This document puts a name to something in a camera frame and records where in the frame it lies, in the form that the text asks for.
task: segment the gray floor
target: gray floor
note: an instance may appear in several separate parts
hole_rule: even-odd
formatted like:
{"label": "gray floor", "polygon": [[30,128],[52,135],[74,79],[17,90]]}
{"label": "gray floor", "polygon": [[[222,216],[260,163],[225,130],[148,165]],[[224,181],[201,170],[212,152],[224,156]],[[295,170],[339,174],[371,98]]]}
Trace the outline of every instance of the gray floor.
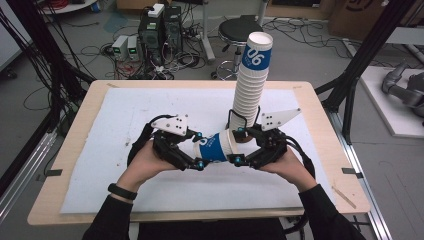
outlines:
{"label": "gray floor", "polygon": [[[66,36],[76,53],[94,51],[105,43],[112,42],[113,37],[119,34],[135,33],[135,27],[128,27],[115,33],[121,26],[137,26],[138,16],[120,14],[110,8],[99,14],[81,10],[61,16],[62,20],[72,24],[89,24],[98,22],[98,25],[88,27],[64,26]],[[221,21],[211,21],[211,29]],[[324,39],[328,36],[326,23],[320,23],[323,29],[310,28],[313,35],[321,34]],[[295,42],[285,34],[276,30],[267,30],[274,37],[273,56],[270,66],[270,81],[308,81],[314,87],[318,87],[339,76],[349,64],[348,58],[337,55],[335,48],[314,48],[303,43]],[[300,40],[302,36],[297,30],[290,36]],[[318,38],[307,36],[308,41],[316,41]],[[65,53],[63,42],[59,41]],[[346,55],[346,49],[338,42],[330,41],[329,44],[336,46],[338,53]],[[232,58],[233,48],[229,52],[222,53],[225,45],[217,38],[211,38],[217,60],[212,65],[206,65],[196,70],[181,70],[175,74],[176,79],[209,80],[210,73],[216,64]],[[107,73],[112,71],[109,60],[98,56],[79,55],[81,61],[87,64],[87,69],[98,79],[111,79]],[[407,59],[410,65],[417,66],[418,62],[409,54],[387,45],[376,58],[379,62],[396,64],[402,59]],[[18,58],[13,64],[17,72],[17,79],[7,79],[1,76],[0,94],[0,174],[10,165],[22,146],[39,125],[46,110],[27,110],[23,107],[25,98],[33,91],[42,87],[37,81],[30,63],[25,57]],[[47,106],[46,91],[41,90],[28,99],[28,108],[44,108]],[[26,218],[42,187],[42,181],[36,178],[42,173],[47,160],[52,157],[59,148],[62,139],[58,139],[49,156],[35,174],[23,194],[18,199],[6,220],[0,225],[0,239],[79,239],[87,228],[87,225],[70,226],[45,226],[34,227],[28,225]],[[365,175],[371,185],[382,214],[388,224],[393,239],[423,239],[424,238],[424,189],[420,177],[424,170],[423,143],[424,140],[395,138],[392,137],[378,115],[370,98],[359,84],[355,101],[354,117],[352,122],[352,141],[356,153],[360,159]],[[356,216],[358,221],[366,221],[365,216]],[[367,239],[374,239],[371,229],[361,226],[361,230]],[[290,239],[298,239],[297,234]],[[310,230],[307,229],[307,239],[312,239]]]}

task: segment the blue cup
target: blue cup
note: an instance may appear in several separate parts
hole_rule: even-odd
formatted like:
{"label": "blue cup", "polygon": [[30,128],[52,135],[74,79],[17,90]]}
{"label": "blue cup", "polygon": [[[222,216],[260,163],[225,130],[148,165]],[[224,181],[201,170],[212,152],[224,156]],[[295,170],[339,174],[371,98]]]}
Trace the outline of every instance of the blue cup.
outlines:
{"label": "blue cup", "polygon": [[210,162],[225,162],[227,155],[237,153],[233,133],[226,129],[194,143],[194,155]]}

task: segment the stack of cups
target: stack of cups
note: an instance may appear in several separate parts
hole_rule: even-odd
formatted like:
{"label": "stack of cups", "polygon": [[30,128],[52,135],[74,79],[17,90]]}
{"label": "stack of cups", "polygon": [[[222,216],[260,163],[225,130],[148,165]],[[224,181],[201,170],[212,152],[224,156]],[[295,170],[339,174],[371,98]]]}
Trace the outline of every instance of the stack of cups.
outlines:
{"label": "stack of cups", "polygon": [[[271,59],[272,37],[264,32],[249,35],[240,64],[233,110],[247,120],[247,127],[253,126],[258,112],[262,90],[268,77]],[[237,130],[244,127],[245,121],[231,115],[229,128]]]}

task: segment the black stool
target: black stool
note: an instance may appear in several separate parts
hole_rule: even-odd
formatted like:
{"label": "black stool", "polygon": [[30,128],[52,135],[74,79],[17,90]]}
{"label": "black stool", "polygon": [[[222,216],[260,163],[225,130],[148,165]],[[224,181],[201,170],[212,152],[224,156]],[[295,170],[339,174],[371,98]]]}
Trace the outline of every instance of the black stool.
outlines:
{"label": "black stool", "polygon": [[225,52],[230,45],[236,46],[237,50],[233,61],[224,61],[211,73],[213,79],[227,80],[230,77],[236,77],[239,65],[241,63],[241,49],[246,46],[249,34],[252,32],[263,32],[262,27],[255,21],[254,15],[241,16],[240,18],[226,20],[219,25],[218,36],[227,43],[222,51]]}

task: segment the human hand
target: human hand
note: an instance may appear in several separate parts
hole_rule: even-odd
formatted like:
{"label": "human hand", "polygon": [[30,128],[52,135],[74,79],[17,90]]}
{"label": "human hand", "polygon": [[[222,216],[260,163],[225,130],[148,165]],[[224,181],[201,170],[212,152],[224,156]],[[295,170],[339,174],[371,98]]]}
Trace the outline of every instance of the human hand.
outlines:
{"label": "human hand", "polygon": [[259,170],[278,174],[289,183],[294,184],[299,192],[304,192],[317,185],[315,179],[302,165],[290,147],[276,162],[268,163]]}
{"label": "human hand", "polygon": [[153,150],[153,141],[150,140],[138,151],[116,185],[128,191],[137,192],[141,184],[158,173],[175,169],[177,168],[172,164],[156,156]]}

